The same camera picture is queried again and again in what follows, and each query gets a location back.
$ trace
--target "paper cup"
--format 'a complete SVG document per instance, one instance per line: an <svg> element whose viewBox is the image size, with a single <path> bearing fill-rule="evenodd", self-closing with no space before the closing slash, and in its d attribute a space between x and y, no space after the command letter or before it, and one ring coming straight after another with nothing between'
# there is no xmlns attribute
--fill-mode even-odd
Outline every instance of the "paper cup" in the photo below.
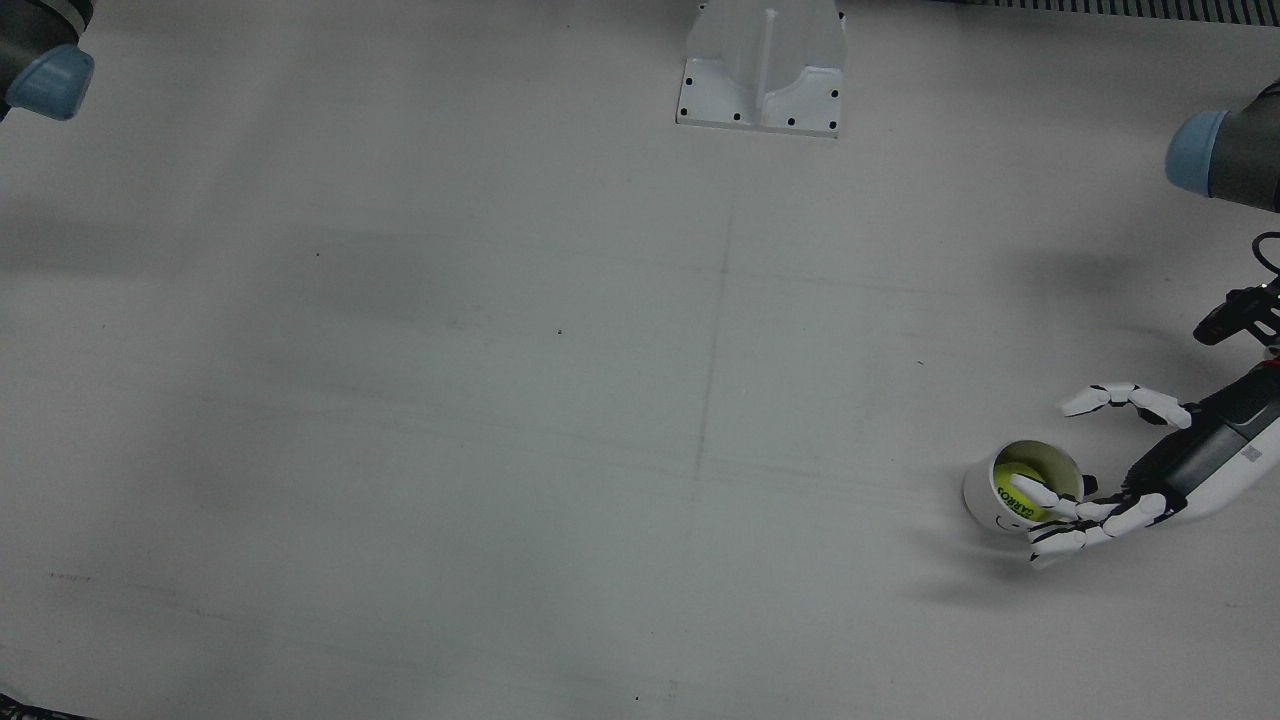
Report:
<svg viewBox="0 0 1280 720"><path fill-rule="evenodd" d="M997 533L1025 533L1047 520L1030 520L1033 509L1002 497L996 487L996 465L1023 462L1036 470L1050 489L1059 495L1084 497L1084 477L1071 456L1034 439L1011 442L969 469L964 475L964 503L979 525Z"/></svg>

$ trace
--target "robot finger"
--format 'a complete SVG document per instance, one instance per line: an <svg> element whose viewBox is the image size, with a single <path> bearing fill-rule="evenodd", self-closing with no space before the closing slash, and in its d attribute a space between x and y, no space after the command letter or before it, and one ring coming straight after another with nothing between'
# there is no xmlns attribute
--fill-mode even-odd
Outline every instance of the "robot finger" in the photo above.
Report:
<svg viewBox="0 0 1280 720"><path fill-rule="evenodd" d="M1044 510L1056 512L1057 515L1061 515L1062 518L1066 518L1069 520L1080 519L1080 515L1076 511L1076 506L1079 505L1079 502L1076 502L1074 498L1062 497L1056 492L1053 492L1052 489L1044 487L1043 483L1038 483L1032 478L1028 478L1027 475L1020 475L1018 473L1014 473L1009 482L1012 483L1012 486L1018 488L1019 492L1025 495L1028 500L1043 507Z"/></svg>
<svg viewBox="0 0 1280 720"><path fill-rule="evenodd" d="M1164 515L1167 509L1169 501L1165 500L1165 496L1157 493L1144 495L1128 509L1114 512L1103 520L1101 528L1108 536L1108 539L1117 538L1138 528L1146 528Z"/></svg>
<svg viewBox="0 0 1280 720"><path fill-rule="evenodd" d="M1111 393L1102 386L1089 386L1059 404L1062 415L1074 418L1093 413L1111 404Z"/></svg>
<svg viewBox="0 0 1280 720"><path fill-rule="evenodd" d="M1171 395L1156 392L1146 387L1137 387L1130 395L1129 401L1139 411L1146 410L1152 413L1171 425L1176 425L1184 430L1192 427L1192 414Z"/></svg>

